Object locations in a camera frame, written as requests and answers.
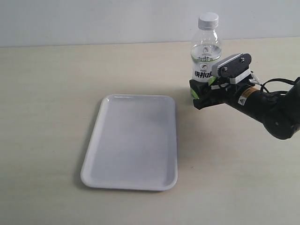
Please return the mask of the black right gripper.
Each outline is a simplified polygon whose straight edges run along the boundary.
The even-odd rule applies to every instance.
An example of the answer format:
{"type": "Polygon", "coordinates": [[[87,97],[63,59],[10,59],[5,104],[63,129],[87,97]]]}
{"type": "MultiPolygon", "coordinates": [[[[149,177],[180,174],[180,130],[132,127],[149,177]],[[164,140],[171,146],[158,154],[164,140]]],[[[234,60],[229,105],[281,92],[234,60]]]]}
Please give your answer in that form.
{"type": "Polygon", "coordinates": [[[210,78],[208,82],[189,80],[193,106],[201,110],[206,107],[229,103],[241,89],[241,84],[230,84],[224,78],[210,78]]]}

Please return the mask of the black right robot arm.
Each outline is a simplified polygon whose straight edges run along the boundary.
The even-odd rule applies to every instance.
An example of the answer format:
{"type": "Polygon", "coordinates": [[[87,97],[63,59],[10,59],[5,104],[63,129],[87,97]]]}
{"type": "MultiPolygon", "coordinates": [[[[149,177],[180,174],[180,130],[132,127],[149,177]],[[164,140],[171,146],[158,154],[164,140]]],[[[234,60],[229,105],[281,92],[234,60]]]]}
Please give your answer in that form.
{"type": "Polygon", "coordinates": [[[271,82],[291,85],[288,91],[267,91],[265,84],[259,89],[244,80],[229,84],[220,78],[212,83],[190,80],[193,105],[198,110],[227,104],[263,124],[275,138],[286,140],[300,130],[300,80],[274,78],[271,82]]]}

